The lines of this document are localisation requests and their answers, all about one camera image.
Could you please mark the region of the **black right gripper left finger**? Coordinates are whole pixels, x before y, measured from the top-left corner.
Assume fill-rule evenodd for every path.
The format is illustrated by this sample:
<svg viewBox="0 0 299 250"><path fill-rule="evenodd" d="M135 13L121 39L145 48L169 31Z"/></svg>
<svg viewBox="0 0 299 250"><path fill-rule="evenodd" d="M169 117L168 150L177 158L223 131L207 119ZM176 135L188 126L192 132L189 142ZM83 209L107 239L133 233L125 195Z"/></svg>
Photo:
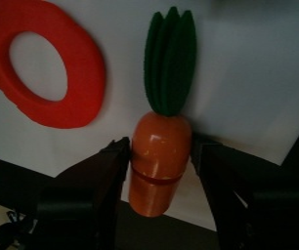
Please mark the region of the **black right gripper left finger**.
<svg viewBox="0 0 299 250"><path fill-rule="evenodd" d="M123 138L48 184L37 203L33 250L115 250L129 159L131 142Z"/></svg>

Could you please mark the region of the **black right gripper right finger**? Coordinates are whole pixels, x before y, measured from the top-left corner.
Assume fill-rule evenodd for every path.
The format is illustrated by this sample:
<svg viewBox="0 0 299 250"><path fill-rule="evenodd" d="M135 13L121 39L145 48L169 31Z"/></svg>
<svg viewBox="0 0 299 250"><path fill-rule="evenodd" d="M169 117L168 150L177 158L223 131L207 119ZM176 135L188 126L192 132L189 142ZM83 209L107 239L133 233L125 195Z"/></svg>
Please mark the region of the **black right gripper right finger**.
<svg viewBox="0 0 299 250"><path fill-rule="evenodd" d="M192 136L191 158L220 250L299 250L299 179L293 174L199 133Z"/></svg>

